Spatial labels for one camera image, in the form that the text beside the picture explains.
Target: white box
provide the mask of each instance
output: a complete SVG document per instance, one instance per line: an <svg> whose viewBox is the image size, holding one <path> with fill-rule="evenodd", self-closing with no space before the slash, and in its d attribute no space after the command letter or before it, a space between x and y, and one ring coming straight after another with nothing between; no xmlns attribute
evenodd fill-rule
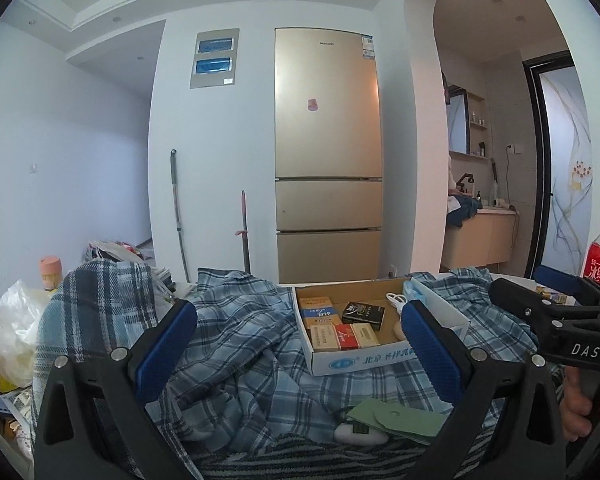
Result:
<svg viewBox="0 0 600 480"><path fill-rule="evenodd" d="M357 370L366 370L378 366L407 361L416 357L413 348L408 341L397 341L393 334L393 326L399 320L397 311L386 300L386 294L402 293L402 284L409 278L397 278L393 280L372 280L369 282L343 282L330 285L309 285L294 286L294 315L296 324L304 350L306 365L312 375L324 376L341 374L345 372L354 372ZM440 325L452 329L456 335L464 340L469 329L469 320L458 309L449 302L440 298L435 292L427 288L415 279L411 280L416 288L426 298L427 308L438 320ZM311 340L304 328L298 297L315 298L319 296L328 296L336 307L339 314L349 301L362 301L365 303L378 304L384 306L384 319L382 320L381 331L376 335L382 343L383 340L392 338L393 341L387 344L381 344L371 348L358 350L346 350L340 352L314 352Z"/></svg>

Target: refrigerator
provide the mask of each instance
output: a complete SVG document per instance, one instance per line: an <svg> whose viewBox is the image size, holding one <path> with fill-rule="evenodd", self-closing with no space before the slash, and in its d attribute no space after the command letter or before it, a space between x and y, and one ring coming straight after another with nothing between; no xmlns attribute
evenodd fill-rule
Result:
<svg viewBox="0 0 600 480"><path fill-rule="evenodd" d="M382 142L369 36L276 30L280 283L378 277Z"/></svg>

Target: blue gripper pad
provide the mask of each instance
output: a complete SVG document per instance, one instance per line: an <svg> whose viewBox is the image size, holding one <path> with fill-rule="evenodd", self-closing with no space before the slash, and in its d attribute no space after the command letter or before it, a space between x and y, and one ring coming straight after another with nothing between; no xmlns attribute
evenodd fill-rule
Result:
<svg viewBox="0 0 600 480"><path fill-rule="evenodd" d="M160 396L197 324L196 307L187 301L147 352L136 369L136 399L142 406ZM162 322L151 330L161 329L161 325Z"/></svg>
<svg viewBox="0 0 600 480"><path fill-rule="evenodd" d="M548 286L567 296L576 296L580 292L580 280L576 276L551 267L537 266L532 278L541 285Z"/></svg>
<svg viewBox="0 0 600 480"><path fill-rule="evenodd" d="M414 306L416 302L422 306L422 309L426 310L426 307L420 301L407 303L402 308L402 315L400 316L402 331L420 360L429 381L436 389L438 397L455 405L464 395L464 381L462 380L461 370L432 327ZM437 323L429 311L427 311L427 314L433 322Z"/></svg>

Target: blue plaid fabric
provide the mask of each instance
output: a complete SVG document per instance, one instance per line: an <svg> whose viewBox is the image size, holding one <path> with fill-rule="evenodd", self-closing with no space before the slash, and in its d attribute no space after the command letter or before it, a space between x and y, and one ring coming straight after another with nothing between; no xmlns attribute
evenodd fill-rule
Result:
<svg viewBox="0 0 600 480"><path fill-rule="evenodd" d="M471 320L470 348L504 360L522 360L535 349L528 326L491 304L487 271L460 269L444 280L414 277ZM81 361L90 352L128 347L156 325L151 283L147 266L103 260L67 276L40 322L34 419L57 355ZM288 288L240 271L200 269L190 300L198 328L168 387L146 409L196 478L307 478L312 467L312 478L333 478L336 471L347 478L401 478L422 449L404 440L372 450L334 444L343 411L369 396L440 413L452 409L417 359L312 376ZM465 470L479 460L498 413L494 403ZM298 470L298 453L309 449ZM117 459L138 473L123 447Z"/></svg>

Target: black box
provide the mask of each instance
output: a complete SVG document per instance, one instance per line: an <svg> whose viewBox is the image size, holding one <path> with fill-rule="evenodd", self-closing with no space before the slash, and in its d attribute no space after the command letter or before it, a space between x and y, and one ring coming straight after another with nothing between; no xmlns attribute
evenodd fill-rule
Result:
<svg viewBox="0 0 600 480"><path fill-rule="evenodd" d="M374 330L380 330L383 317L384 306L351 301L342 313L342 322L347 324L369 323Z"/></svg>

